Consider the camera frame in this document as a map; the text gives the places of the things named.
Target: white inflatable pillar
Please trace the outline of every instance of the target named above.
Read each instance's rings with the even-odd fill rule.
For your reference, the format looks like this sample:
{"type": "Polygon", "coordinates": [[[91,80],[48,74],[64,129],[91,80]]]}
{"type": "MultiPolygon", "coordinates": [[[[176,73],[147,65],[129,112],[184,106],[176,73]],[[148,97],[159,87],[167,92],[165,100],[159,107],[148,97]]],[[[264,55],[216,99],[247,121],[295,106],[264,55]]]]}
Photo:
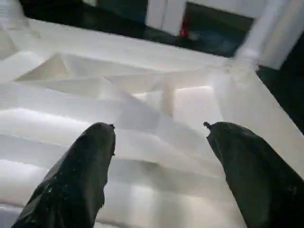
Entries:
{"type": "Polygon", "coordinates": [[[275,29],[288,0],[268,0],[263,14],[256,19],[244,44],[236,52],[238,63],[257,68],[263,49],[275,29]]]}

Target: red object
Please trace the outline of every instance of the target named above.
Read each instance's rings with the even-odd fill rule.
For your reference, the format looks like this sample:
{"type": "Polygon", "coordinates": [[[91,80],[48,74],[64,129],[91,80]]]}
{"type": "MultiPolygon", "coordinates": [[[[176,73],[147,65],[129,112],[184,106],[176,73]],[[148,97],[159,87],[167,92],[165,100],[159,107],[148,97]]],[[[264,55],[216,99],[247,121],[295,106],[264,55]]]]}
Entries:
{"type": "Polygon", "coordinates": [[[189,36],[189,16],[184,17],[184,21],[181,25],[180,36],[183,38],[188,38],[189,36]]]}

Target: white column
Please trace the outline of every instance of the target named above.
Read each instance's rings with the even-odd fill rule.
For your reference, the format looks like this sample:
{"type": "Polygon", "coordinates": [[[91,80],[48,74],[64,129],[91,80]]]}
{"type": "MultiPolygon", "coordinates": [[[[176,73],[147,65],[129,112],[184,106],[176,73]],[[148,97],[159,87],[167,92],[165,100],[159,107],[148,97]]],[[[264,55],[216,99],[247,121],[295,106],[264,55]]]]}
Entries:
{"type": "Polygon", "coordinates": [[[179,35],[186,11],[187,0],[167,0],[162,30],[172,35],[179,35]]]}
{"type": "Polygon", "coordinates": [[[304,32],[304,1],[289,0],[275,31],[268,39],[260,64],[280,69],[304,32]]]}
{"type": "Polygon", "coordinates": [[[147,7],[146,25],[162,30],[166,13],[167,0],[149,0],[147,7]]]}
{"type": "Polygon", "coordinates": [[[287,2],[288,0],[268,0],[263,14],[256,19],[246,41],[236,53],[238,62],[250,65],[253,68],[257,67],[265,43],[277,25],[287,2]]]}
{"type": "Polygon", "coordinates": [[[82,2],[90,5],[90,6],[96,6],[97,5],[97,0],[82,0],[82,2]]]}

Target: dark floor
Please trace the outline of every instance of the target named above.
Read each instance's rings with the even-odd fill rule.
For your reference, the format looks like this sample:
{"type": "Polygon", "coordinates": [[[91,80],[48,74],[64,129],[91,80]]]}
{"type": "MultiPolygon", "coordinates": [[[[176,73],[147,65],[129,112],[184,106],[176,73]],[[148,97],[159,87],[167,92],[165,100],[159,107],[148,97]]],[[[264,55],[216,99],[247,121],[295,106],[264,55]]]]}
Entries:
{"type": "MultiPolygon", "coordinates": [[[[79,0],[61,0],[58,4],[54,4],[55,1],[50,0],[37,1],[40,3],[49,2],[46,7],[43,6],[43,3],[40,5],[38,3],[27,4],[27,2],[36,0],[22,1],[25,2],[26,15],[30,18],[140,38],[215,55],[226,57],[233,55],[231,52],[223,53],[216,48],[210,48],[208,43],[174,37],[165,32],[146,27],[141,23],[123,19],[108,11],[76,3],[79,0]],[[73,1],[75,3],[65,4],[64,1],[73,1]]],[[[211,20],[209,17],[206,17],[205,23],[210,22],[209,24],[220,26],[211,20]]],[[[304,37],[299,40],[281,70],[278,71],[261,66],[257,72],[263,83],[302,133],[304,133],[304,77],[302,77],[304,70],[301,67],[303,56],[304,37]]]]}

